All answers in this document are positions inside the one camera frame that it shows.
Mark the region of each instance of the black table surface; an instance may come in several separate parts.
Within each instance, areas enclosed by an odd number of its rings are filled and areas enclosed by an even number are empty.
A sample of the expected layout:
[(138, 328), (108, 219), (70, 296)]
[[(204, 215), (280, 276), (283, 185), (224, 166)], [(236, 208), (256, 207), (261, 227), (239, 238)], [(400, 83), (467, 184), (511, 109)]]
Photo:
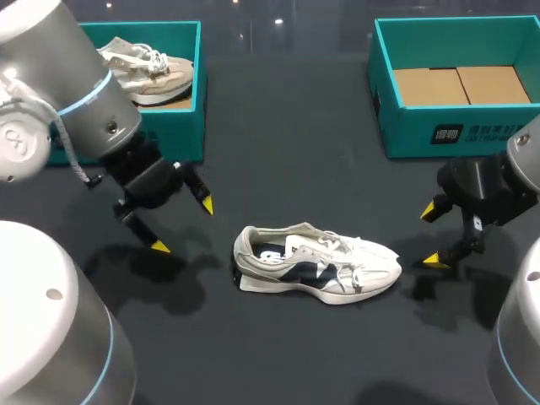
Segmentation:
[[(493, 403), (490, 331), (538, 211), (492, 229), (464, 281), (414, 269), (459, 236), (460, 215), (419, 219), (444, 160), (386, 158), (365, 75), (359, 55), (213, 59), (201, 173), (215, 217), (189, 192), (143, 213), (176, 258), (114, 220), (111, 181), (88, 192), (69, 169), (48, 169), (2, 187), (2, 218), (64, 246), (124, 327), (135, 405)], [(390, 246), (403, 275), (357, 305), (240, 292), (230, 251), (242, 228), (304, 221)]]

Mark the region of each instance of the shoe sole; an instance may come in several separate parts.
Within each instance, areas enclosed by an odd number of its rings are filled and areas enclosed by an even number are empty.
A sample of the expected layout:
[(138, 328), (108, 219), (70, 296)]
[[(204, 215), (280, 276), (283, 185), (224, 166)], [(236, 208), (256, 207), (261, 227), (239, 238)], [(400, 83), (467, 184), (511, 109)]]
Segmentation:
[(192, 83), (186, 84), (178, 89), (171, 90), (168, 93), (163, 94), (137, 94), (130, 93), (129, 98), (137, 105), (144, 107), (151, 107), (157, 105), (164, 105), (167, 101), (174, 99), (175, 97), (187, 92), (192, 86)]
[(281, 283), (273, 281), (265, 281), (242, 274), (237, 266), (233, 266), (233, 279), (236, 285), (242, 291), (248, 291), (252, 293), (265, 293), (265, 294), (277, 294), (284, 293), (286, 291), (304, 291), (311, 294), (328, 305), (345, 305), (353, 304), (362, 300), (378, 295), (387, 289), (389, 289), (395, 282), (388, 284), (382, 289), (374, 289), (366, 293), (359, 293), (354, 295), (340, 295), (328, 293), (327, 291), (321, 291), (309, 285), (303, 285), (300, 283)]

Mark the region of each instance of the cable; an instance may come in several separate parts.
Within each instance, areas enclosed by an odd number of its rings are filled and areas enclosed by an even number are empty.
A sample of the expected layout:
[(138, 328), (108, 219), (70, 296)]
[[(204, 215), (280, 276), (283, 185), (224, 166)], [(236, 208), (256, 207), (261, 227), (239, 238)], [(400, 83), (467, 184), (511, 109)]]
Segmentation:
[(58, 115), (57, 110), (47, 103), (46, 101), (33, 97), (33, 96), (27, 96), (29, 100), (35, 102), (38, 105), (41, 105), (44, 107), (51, 115), (52, 119), (57, 126), (58, 133), (60, 134), (60, 139), (62, 140), (62, 145), (64, 147), (64, 150), (67, 155), (67, 160), (69, 160), (69, 164), (71, 165), (73, 171), (77, 175), (79, 179), (81, 179), (85, 183), (90, 183), (91, 180), (84, 171), (84, 169), (81, 167), (81, 165), (78, 163), (77, 155), (75, 154), (75, 149), (73, 149), (73, 145), (71, 143), (71, 138), (69, 137), (68, 131), (66, 130), (66, 127), (64, 126), (64, 123), (62, 121), (62, 118)]

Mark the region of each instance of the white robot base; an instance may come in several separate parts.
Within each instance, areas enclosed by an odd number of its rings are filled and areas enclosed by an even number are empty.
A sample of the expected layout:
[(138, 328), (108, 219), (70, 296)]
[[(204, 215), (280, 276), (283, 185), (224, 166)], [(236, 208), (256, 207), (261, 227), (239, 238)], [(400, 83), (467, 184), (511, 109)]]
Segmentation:
[(71, 257), (26, 225), (0, 239), (0, 403), (131, 404), (131, 344)]

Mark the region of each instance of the shoebox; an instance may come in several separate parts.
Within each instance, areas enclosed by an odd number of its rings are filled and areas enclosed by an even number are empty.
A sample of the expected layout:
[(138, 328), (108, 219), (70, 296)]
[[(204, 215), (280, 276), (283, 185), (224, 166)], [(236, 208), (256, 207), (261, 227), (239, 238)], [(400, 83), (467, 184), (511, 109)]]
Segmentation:
[(368, 77), (389, 158), (505, 149), (540, 114), (535, 16), (377, 19)]
[[(80, 25), (97, 47), (119, 36), (132, 43), (144, 43), (172, 57), (194, 62), (195, 76), (191, 96), (160, 107), (139, 107), (140, 131), (156, 142), (164, 157), (175, 161), (203, 160), (207, 75), (199, 21), (107, 22)], [(49, 164), (68, 161), (59, 139), (53, 134)], [(81, 163), (94, 163), (83, 156)]]

